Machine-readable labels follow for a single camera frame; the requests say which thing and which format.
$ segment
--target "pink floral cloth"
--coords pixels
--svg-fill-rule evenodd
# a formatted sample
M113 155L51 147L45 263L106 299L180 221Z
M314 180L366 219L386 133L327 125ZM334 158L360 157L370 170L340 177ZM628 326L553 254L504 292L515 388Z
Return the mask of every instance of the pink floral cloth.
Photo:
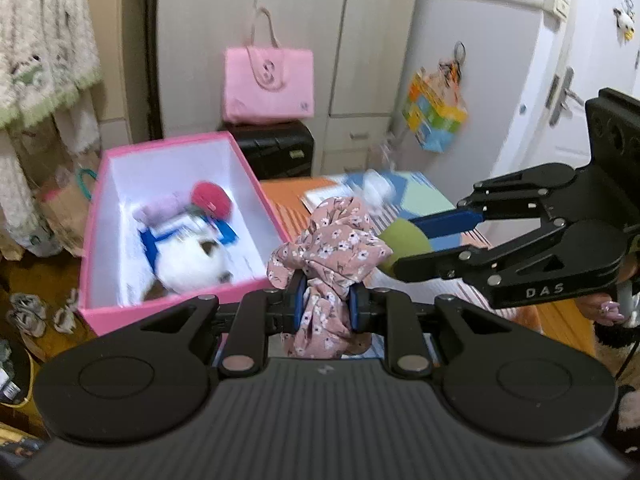
M351 333L345 300L353 283L392 254L372 227L359 199L330 198L312 213L295 242L272 254L267 276L273 286L286 288L296 269L303 269L308 279L300 329L285 339L289 356L329 359L369 348L370 334Z

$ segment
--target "person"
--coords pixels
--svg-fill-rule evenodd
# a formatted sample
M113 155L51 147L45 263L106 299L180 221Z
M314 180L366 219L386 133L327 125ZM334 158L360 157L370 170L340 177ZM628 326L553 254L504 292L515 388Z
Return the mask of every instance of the person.
M636 254L626 256L618 283L638 274ZM640 294L633 297L636 306ZM620 304L609 294L597 293L575 300L580 313L594 321L595 357L603 363L618 384L618 403L603 438L617 450L640 462L640 315L628 319L620 313Z

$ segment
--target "book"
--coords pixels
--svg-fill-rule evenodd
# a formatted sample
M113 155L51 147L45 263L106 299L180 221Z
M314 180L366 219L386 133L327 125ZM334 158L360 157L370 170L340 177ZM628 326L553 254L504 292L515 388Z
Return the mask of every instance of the book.
M303 193L300 197L300 202L312 213L322 202L334 196L353 196L353 189L346 184L310 189Z

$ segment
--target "green ball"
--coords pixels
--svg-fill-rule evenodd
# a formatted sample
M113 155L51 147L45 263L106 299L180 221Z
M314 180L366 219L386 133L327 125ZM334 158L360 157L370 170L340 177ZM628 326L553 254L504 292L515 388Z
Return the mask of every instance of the green ball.
M378 268L387 276L395 278L393 266L400 258L431 253L433 248L429 239L415 224L397 218L389 227L380 233L379 238L394 252Z

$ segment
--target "pink bag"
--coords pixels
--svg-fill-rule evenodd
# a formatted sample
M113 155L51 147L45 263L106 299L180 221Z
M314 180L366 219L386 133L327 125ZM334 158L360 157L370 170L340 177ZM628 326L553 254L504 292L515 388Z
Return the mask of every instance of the pink bag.
M254 46L255 18L269 20L272 48ZM271 13L255 15L251 45L225 53L223 117L232 124L268 124L314 115L314 55L310 50L281 48Z

